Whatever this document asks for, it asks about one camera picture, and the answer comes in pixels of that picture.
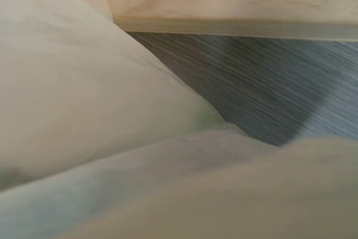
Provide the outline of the banana print plastic bag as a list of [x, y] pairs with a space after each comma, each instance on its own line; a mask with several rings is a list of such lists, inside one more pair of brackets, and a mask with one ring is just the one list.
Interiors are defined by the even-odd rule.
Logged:
[[1, 0], [2, 238], [357, 237], [356, 140], [250, 138], [91, 2]]

